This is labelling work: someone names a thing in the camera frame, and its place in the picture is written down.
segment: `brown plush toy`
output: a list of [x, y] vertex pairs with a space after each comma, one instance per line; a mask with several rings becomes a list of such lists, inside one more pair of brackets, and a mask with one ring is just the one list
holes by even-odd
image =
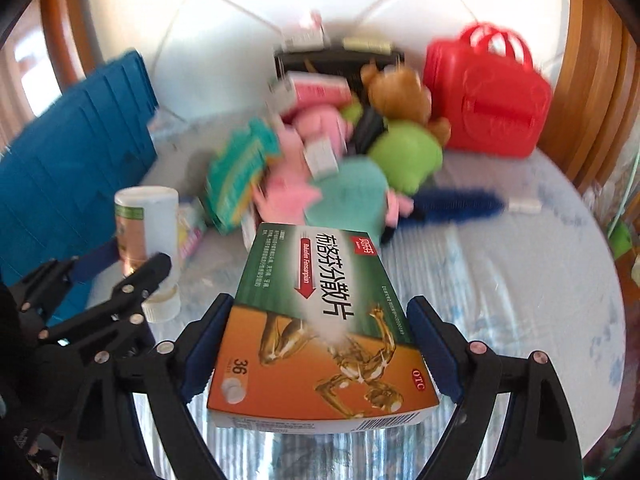
[[430, 121], [431, 93], [420, 83], [417, 72], [403, 64], [378, 70], [369, 63], [360, 70], [369, 103], [391, 121], [413, 121], [424, 126], [441, 146], [449, 142], [451, 124], [445, 118]]

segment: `red handbag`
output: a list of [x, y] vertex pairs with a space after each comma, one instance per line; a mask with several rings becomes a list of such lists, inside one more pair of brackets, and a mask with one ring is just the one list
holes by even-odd
[[[479, 36], [477, 43], [472, 39]], [[504, 56], [489, 51], [504, 40]], [[516, 58], [520, 45], [523, 61]], [[423, 84], [431, 91], [433, 118], [451, 122], [447, 147], [526, 157], [536, 147], [553, 97], [533, 68], [525, 41], [512, 30], [476, 23], [457, 40], [436, 40], [427, 49]]]

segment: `tiled wall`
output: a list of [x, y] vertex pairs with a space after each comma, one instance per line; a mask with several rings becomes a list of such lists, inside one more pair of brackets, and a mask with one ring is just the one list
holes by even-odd
[[161, 105], [186, 120], [261, 104], [280, 29], [311, 9], [330, 34], [393, 40], [418, 70], [432, 38], [490, 20], [519, 31], [555, 82], [569, 0], [89, 0], [104, 59], [136, 48]]

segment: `table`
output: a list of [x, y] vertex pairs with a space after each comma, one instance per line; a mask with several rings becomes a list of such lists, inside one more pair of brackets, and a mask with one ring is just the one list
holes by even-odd
[[[232, 124], [241, 124], [235, 117]], [[158, 144], [146, 184], [184, 186], [189, 160], [222, 145], [228, 121], [192, 128]], [[548, 352], [572, 409], [583, 455], [607, 429], [618, 400], [625, 357], [622, 297], [606, 240], [573, 186], [540, 152], [526, 160], [446, 153], [435, 177], [443, 186], [482, 187], [507, 197], [537, 197], [542, 213], [505, 213], [463, 225], [403, 228], [381, 258], [402, 304], [416, 295], [468, 340], [504, 355]], [[239, 232], [207, 233], [180, 280], [182, 311], [152, 325], [157, 340], [175, 339], [219, 292], [235, 293], [246, 259]], [[114, 267], [94, 286], [100, 300], [118, 279]], [[442, 399], [418, 426], [353, 434], [291, 435], [215, 428], [206, 393], [189, 405], [216, 461], [234, 479], [411, 479], [423, 468], [454, 405]], [[499, 396], [472, 478], [484, 476], [498, 442], [508, 396]], [[136, 406], [159, 476], [174, 478], [146, 397]]]

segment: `golden running figure illustration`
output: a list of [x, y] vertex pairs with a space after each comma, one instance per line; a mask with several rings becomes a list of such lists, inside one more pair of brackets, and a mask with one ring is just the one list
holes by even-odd
[[[366, 384], [369, 387], [364, 397], [374, 408], [393, 413], [402, 406], [402, 395], [389, 384], [380, 381], [394, 356], [396, 342], [385, 323], [384, 313], [380, 306], [375, 305], [369, 315], [376, 320], [384, 343], [384, 346], [375, 355], [371, 355], [369, 351], [348, 336], [344, 336], [337, 343], [324, 342], [329, 354], [338, 365], [340, 373], [318, 384], [316, 392], [346, 418], [365, 416], [364, 412], [350, 410], [336, 393], [336, 388], [346, 388], [353, 382]], [[285, 329], [280, 332], [278, 328], [280, 319], [289, 318], [273, 312], [267, 314], [258, 351], [260, 363], [265, 366], [291, 357], [302, 350], [309, 341], [319, 337], [309, 324], [301, 319], [290, 320]]]

